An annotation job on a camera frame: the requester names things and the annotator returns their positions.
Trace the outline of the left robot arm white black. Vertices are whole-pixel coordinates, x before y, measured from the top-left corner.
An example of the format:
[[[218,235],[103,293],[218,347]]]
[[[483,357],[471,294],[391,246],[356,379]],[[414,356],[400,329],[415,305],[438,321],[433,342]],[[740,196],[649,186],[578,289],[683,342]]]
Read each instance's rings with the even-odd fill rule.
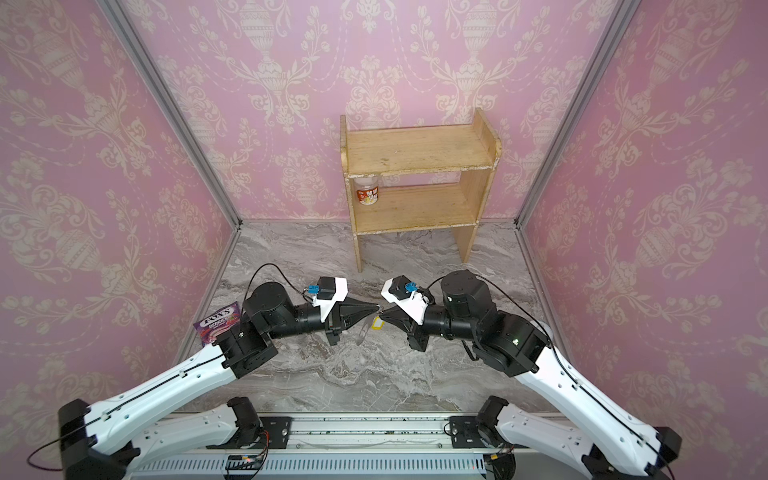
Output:
[[[122,479],[145,464],[198,448],[241,449],[269,444],[269,433],[246,397],[211,411],[169,419],[205,393],[245,377],[278,353],[275,339],[314,332],[330,344],[379,307],[352,298],[347,281],[322,277],[296,305],[278,282],[259,285],[238,323],[180,364],[124,393],[58,412],[57,442],[66,479]]]

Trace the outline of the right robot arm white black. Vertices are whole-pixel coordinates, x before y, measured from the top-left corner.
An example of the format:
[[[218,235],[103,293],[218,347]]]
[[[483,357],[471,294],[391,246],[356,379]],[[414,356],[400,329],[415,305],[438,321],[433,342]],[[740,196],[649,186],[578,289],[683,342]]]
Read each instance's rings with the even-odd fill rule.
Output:
[[[385,281],[391,308],[381,319],[402,330],[409,346],[425,351],[433,337],[458,339],[474,361],[517,379],[553,405],[569,426],[489,397],[475,418],[484,443],[522,445],[590,479],[671,479],[682,438],[652,426],[611,400],[582,375],[529,313],[496,306],[493,282],[469,270],[439,280],[442,299],[405,276]]]

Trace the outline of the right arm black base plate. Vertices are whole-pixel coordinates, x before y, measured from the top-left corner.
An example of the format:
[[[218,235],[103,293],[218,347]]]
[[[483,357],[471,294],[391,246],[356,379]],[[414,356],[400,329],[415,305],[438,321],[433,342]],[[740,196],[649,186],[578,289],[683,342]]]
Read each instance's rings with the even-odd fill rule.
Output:
[[[499,449],[505,445],[497,425],[477,416],[451,416],[447,432],[454,449]]]

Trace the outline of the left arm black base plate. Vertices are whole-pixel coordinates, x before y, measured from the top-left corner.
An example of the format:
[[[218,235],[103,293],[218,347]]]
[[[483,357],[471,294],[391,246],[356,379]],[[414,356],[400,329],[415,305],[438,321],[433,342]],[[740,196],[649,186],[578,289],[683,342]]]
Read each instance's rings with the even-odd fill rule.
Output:
[[[263,449],[284,450],[290,439],[293,418],[289,416],[261,417],[257,427],[238,427],[233,437],[221,445],[209,445],[207,449]]]

